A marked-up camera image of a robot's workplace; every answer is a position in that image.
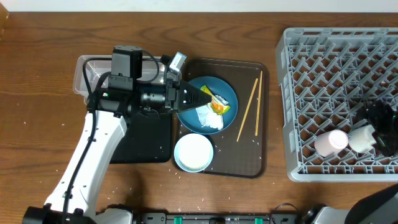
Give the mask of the white tissue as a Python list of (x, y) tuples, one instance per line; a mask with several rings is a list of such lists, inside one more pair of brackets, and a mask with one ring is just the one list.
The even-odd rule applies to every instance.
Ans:
[(202, 127), (210, 127), (221, 131), (224, 128), (223, 114), (216, 114), (208, 103), (196, 109)]

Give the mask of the dark blue plate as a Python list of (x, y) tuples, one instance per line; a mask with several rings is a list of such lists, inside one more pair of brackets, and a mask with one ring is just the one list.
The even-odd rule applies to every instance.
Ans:
[(212, 93), (222, 96), (230, 106), (229, 111), (222, 115), (223, 129), (204, 127), (201, 125), (195, 109), (179, 113), (177, 116), (180, 122), (189, 130), (198, 134), (215, 134), (224, 131), (235, 119), (238, 113), (238, 98), (233, 88), (224, 80), (216, 77), (198, 77), (189, 81), (189, 84), (199, 88), (206, 85)]

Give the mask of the yellow snack wrapper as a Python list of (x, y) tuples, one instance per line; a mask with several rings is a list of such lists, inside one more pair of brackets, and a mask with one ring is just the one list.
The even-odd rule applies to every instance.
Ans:
[(230, 105), (228, 104), (228, 101), (226, 101), (222, 96), (214, 95), (213, 92), (206, 85), (203, 85), (200, 90), (211, 96), (210, 106), (216, 114), (222, 115), (229, 111)]

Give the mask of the white green cup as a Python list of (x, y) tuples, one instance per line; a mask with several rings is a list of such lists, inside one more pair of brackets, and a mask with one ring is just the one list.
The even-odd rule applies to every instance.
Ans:
[(374, 148), (373, 145), (376, 144), (376, 140), (373, 137), (374, 132), (375, 129), (371, 124), (350, 131), (348, 134), (350, 148), (357, 153), (370, 151)]

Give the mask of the light blue bowl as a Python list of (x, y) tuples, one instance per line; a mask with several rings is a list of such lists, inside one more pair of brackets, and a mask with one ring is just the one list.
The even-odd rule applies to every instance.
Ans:
[(202, 172), (212, 162), (214, 155), (210, 140), (197, 133), (181, 137), (174, 147), (174, 160), (185, 172)]

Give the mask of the pink cup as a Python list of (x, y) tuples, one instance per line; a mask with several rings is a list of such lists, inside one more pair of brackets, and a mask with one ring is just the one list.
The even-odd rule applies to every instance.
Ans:
[(348, 135), (339, 130), (332, 130), (317, 136), (314, 146), (322, 157), (337, 154), (348, 145)]

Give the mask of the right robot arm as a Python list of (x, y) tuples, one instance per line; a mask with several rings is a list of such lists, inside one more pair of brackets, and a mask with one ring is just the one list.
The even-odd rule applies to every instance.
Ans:
[[(315, 140), (315, 149), (321, 156), (339, 152), (345, 146), (354, 152), (365, 153), (376, 149), (383, 156), (397, 155), (397, 111), (387, 103), (377, 100), (358, 112), (366, 126), (348, 134), (331, 131)], [(314, 206), (297, 218), (296, 223), (397, 223), (397, 185), (376, 192), (350, 210), (339, 210), (325, 204)]]

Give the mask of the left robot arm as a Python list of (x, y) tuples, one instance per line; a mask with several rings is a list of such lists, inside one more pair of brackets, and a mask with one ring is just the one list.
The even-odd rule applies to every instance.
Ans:
[(188, 82), (156, 77), (142, 80), (146, 50), (117, 45), (109, 58), (111, 70), (91, 87), (86, 66), (82, 74), (88, 91), (85, 124), (60, 182), (43, 207), (29, 207), (23, 223), (132, 223), (133, 212), (117, 205), (96, 214), (100, 187), (111, 158), (125, 141), (135, 114), (181, 113), (204, 106), (211, 96)]

